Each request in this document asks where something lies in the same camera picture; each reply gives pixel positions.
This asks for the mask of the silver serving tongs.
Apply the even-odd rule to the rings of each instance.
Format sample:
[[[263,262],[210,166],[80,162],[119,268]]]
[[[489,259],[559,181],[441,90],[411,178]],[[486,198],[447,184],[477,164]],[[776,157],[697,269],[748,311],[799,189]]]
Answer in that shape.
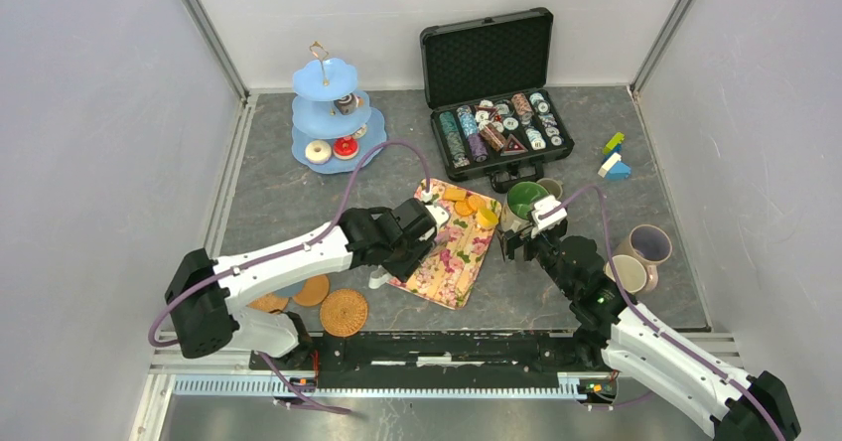
[[[391,278],[392,275],[384,267],[378,266],[369,274],[368,288],[376,290],[385,285]]]

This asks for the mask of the red glazed donut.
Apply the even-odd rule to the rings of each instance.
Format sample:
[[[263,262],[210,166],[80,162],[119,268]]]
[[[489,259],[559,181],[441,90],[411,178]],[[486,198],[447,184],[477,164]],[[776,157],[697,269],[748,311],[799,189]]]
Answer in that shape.
[[[352,136],[338,138],[333,144],[334,156],[341,160],[354,158],[359,151],[359,144]]]

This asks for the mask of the chocolate sprinkled donut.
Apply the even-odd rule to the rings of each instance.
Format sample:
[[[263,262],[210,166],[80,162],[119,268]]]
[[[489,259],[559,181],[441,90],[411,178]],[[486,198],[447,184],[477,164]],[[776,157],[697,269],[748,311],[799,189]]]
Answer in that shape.
[[[362,138],[367,132],[367,125],[363,124],[351,137],[355,140]]]

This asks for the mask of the white glazed donut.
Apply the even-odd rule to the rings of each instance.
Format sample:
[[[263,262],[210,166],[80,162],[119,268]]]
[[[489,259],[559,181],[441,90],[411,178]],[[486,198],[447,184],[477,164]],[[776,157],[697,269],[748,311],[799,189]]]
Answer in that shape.
[[[305,147],[305,158],[314,165],[323,165],[333,157],[333,147],[325,140],[313,140]]]

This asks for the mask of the chocolate swirl cake roll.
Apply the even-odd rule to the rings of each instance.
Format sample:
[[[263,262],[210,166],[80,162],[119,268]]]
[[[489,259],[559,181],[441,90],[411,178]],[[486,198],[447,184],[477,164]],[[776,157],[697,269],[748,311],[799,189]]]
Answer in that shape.
[[[364,106],[364,99],[355,94],[349,93],[339,99],[333,101],[336,112],[340,115],[350,115],[362,106]]]

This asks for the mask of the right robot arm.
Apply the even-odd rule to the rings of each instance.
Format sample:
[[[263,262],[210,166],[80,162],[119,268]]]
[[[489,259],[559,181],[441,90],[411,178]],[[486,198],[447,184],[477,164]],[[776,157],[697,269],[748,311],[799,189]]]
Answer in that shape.
[[[713,440],[794,440],[801,427],[785,384],[751,375],[702,350],[654,315],[604,271],[594,240],[566,233],[566,210],[553,196],[521,218],[503,210],[505,258],[523,249],[562,294],[579,322],[573,354],[586,369],[628,375],[693,421]]]

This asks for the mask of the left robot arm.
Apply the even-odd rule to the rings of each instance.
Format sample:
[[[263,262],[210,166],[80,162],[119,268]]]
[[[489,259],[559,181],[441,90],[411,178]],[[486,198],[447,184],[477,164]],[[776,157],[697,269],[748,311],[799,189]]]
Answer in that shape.
[[[252,252],[212,259],[203,248],[193,250],[164,294],[174,343],[188,360],[237,348],[301,368],[312,343],[300,318],[262,312],[252,302],[311,277],[361,266],[404,281],[432,251],[449,217],[441,205],[411,198],[394,209],[347,209],[337,221]]]

